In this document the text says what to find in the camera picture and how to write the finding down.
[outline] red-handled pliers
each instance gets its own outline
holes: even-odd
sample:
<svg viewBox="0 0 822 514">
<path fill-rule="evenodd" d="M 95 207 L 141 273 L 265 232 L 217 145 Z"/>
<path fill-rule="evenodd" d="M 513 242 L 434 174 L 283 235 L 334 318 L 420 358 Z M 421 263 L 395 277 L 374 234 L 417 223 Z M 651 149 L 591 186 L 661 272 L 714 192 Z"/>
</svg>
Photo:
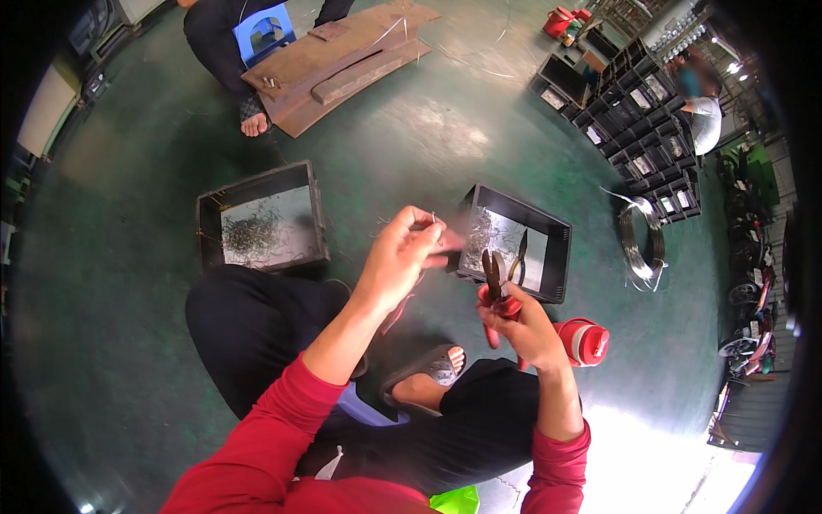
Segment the red-handled pliers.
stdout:
<svg viewBox="0 0 822 514">
<path fill-rule="evenodd" d="M 477 296 L 479 302 L 490 308 L 497 316 L 517 321 L 520 319 L 520 309 L 522 302 L 513 296 L 508 295 L 508 281 L 506 278 L 506 263 L 499 252 L 488 253 L 483 250 L 483 270 L 485 271 L 487 284 L 480 286 Z M 500 347 L 500 334 L 497 331 L 483 325 L 488 344 L 496 350 Z M 528 363 L 518 357 L 520 370 L 525 370 Z"/>
</svg>

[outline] blue plastic stool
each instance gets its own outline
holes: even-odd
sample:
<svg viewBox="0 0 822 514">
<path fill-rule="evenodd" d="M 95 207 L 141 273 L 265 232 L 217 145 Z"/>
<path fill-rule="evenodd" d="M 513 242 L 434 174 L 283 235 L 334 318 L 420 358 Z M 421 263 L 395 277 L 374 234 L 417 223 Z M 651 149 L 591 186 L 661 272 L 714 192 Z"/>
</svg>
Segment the blue plastic stool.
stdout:
<svg viewBox="0 0 822 514">
<path fill-rule="evenodd" d="M 276 19 L 279 25 L 276 25 L 271 20 L 272 18 Z M 265 37 L 267 34 L 272 34 L 274 29 L 282 30 L 283 38 L 267 44 L 259 52 L 254 52 L 252 34 L 260 32 Z M 294 28 L 291 26 L 289 12 L 285 10 L 284 3 L 255 12 L 234 27 L 233 33 L 237 39 L 237 45 L 240 47 L 240 56 L 248 67 L 256 64 L 258 56 L 264 56 L 279 46 L 285 46 L 297 40 L 297 36 L 294 35 Z"/>
<path fill-rule="evenodd" d="M 405 412 L 400 411 L 397 414 L 399 421 L 391 421 L 386 418 L 379 410 L 374 409 L 366 402 L 360 400 L 357 396 L 357 383 L 349 382 L 349 386 L 345 388 L 343 394 L 339 395 L 337 400 L 339 405 L 346 414 L 356 419 L 362 424 L 370 425 L 372 427 L 388 427 L 396 424 L 408 423 L 409 416 Z"/>
</svg>

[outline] green epoxy floor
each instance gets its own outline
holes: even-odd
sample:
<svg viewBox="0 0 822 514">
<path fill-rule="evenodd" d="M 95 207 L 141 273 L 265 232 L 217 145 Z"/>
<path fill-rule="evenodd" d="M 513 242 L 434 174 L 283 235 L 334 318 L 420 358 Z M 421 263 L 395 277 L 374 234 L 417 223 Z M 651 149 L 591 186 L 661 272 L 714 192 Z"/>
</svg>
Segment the green epoxy floor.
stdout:
<svg viewBox="0 0 822 514">
<path fill-rule="evenodd" d="M 443 14 L 420 30 L 429 44 L 475 53 L 461 58 L 515 78 L 434 52 L 297 140 L 279 131 L 248 139 L 236 108 L 188 48 L 182 9 L 108 63 L 111 87 L 67 129 L 35 184 L 10 296 L 30 419 L 78 505 L 156 511 L 236 424 L 183 316 L 199 275 L 195 199 L 309 159 L 335 227 L 326 233 L 326 275 L 351 284 L 378 214 L 412 203 L 448 220 L 476 182 L 569 221 L 566 301 L 548 312 L 591 318 L 612 335 L 603 364 L 576 373 L 594 440 L 583 511 L 681 511 L 707 461 L 702 434 L 722 367 L 716 343 L 727 277 L 719 263 L 727 249 L 718 183 L 701 175 L 704 214 L 665 228 L 670 266 L 660 290 L 626 287 L 615 225 L 621 201 L 599 189 L 620 190 L 621 180 L 587 137 L 526 90 L 554 44 L 540 30 L 554 5 L 512 2 L 506 35 L 492 46 L 506 28 L 502 0 L 425 3 Z M 298 36 L 320 5 L 288 3 Z M 358 1 L 354 10 L 371 5 Z M 471 284 L 429 273 L 392 329 L 405 342 L 375 342 L 375 375 L 421 333 L 452 339 L 472 361 L 513 356 L 488 349 L 475 294 Z M 483 484 L 483 511 L 515 507 L 528 475 L 526 467 L 504 477 L 513 486 Z"/>
</svg>

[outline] red sleeve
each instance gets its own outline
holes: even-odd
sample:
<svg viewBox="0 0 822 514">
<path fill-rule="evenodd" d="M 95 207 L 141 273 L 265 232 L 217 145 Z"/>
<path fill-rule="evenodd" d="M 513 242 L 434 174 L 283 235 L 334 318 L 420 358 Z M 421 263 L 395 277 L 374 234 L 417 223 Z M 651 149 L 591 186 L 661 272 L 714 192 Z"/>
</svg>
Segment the red sleeve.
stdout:
<svg viewBox="0 0 822 514">
<path fill-rule="evenodd" d="M 585 484 L 585 456 L 591 444 L 588 422 L 585 431 L 569 442 L 546 438 L 533 430 L 531 490 L 522 502 L 523 514 L 571 514 L 580 511 Z"/>
<path fill-rule="evenodd" d="M 291 363 L 208 461 L 177 482 L 162 512 L 256 512 L 283 502 L 294 468 L 345 386 Z"/>
</svg>

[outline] coil of wire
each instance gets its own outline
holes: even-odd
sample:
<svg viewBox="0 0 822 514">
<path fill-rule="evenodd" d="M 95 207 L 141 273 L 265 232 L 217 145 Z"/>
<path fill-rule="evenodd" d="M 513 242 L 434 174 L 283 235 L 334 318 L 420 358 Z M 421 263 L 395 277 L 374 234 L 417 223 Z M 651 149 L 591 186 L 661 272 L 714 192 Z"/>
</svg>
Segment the coil of wire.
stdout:
<svg viewBox="0 0 822 514">
<path fill-rule="evenodd" d="M 651 238 L 651 249 L 653 250 L 650 264 L 648 264 L 640 247 L 636 243 L 634 236 L 634 213 L 639 211 L 648 223 L 649 236 Z M 651 202 L 643 197 L 634 197 L 633 203 L 629 203 L 622 209 L 619 215 L 620 239 L 622 250 L 628 260 L 631 270 L 646 284 L 650 285 L 651 280 L 656 280 L 662 274 L 665 264 L 665 239 L 663 238 L 662 223 L 656 213 L 653 212 Z"/>
</svg>

